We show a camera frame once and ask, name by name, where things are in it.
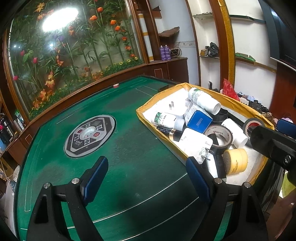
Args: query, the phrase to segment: white bottle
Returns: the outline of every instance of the white bottle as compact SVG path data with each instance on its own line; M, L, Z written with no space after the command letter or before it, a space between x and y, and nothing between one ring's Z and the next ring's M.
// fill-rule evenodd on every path
M176 116L166 112L157 111L151 117L151 123L155 126L164 126L178 131L183 131L185 120L177 118Z
M222 126L225 126L231 131L233 136L232 144L238 149L243 148L248 141L248 137L244 134L243 130L229 118L223 121Z
M213 115L218 114L221 108L219 101L215 100L209 94L198 88L190 89L188 92L188 99Z

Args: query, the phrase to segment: roll of tape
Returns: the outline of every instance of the roll of tape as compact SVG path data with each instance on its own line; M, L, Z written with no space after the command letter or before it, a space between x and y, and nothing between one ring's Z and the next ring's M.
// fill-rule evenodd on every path
M216 145L213 144L211 147L211 150L216 154L216 155L222 155L224 151L228 150L232 140L233 136L226 127L220 126L220 125L210 125L204 132L204 135L209 136L211 134L219 134L223 136L226 140L226 143L223 145Z
M223 154L223 161L226 174L232 175L246 170L248 155L245 149L226 150Z
M244 134L248 137L248 141L246 143L246 145L248 147L252 147L252 144L250 142L250 138L251 138L251 132L252 129L248 131L248 129L251 127L257 127L257 126L265 126L264 122L262 120L259 120L258 118L250 118L247 119L242 127L242 130L244 132Z
M213 115L208 112L210 117L213 119L213 124L214 125L221 125L223 121L225 121L228 118L228 111L225 109L220 109L219 113L216 115Z

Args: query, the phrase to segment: green felt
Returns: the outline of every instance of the green felt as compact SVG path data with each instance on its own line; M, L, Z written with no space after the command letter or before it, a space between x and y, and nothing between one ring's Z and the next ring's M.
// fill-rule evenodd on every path
M167 83L138 77L80 102L43 125L19 179L17 222L21 240L42 185L68 183L106 156L109 170L87 206L105 241L190 240L207 206L200 202L185 166L140 122L136 109ZM64 143L81 122L107 114L116 119L110 139L95 152L71 158ZM66 203L69 233L79 240Z

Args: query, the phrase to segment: yellow cylinder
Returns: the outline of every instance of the yellow cylinder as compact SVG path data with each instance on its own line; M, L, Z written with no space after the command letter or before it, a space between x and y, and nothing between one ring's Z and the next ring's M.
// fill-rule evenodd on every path
M245 171L248 165L248 155L245 149L226 150L223 154L226 175Z

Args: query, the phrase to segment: wall shelf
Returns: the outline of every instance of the wall shelf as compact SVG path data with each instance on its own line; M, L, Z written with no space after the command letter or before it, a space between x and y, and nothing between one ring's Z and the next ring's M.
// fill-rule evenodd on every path
M250 16L244 16L244 15L229 15L229 16L230 16L230 18L235 18L235 19L239 19L239 20L249 20L249 21L253 21L253 22L257 22L257 23L266 23L262 19L252 18ZM212 12L205 12L205 13L193 15L193 17L199 18L199 19L209 19L209 18L213 17L213 13Z
M210 56L200 56L200 58L220 59L219 57L210 57ZM235 60L240 61L240 62L244 62L244 63L247 63L247 64L251 64L251 65L254 65L256 67L261 67L261 68L266 69L266 70L268 70L270 72L276 73L276 69L274 69L274 68L272 68L270 66L267 66L265 64L262 64L262 63L253 62L253 61L250 61L248 59L244 59L244 58L240 58L240 57L235 57Z

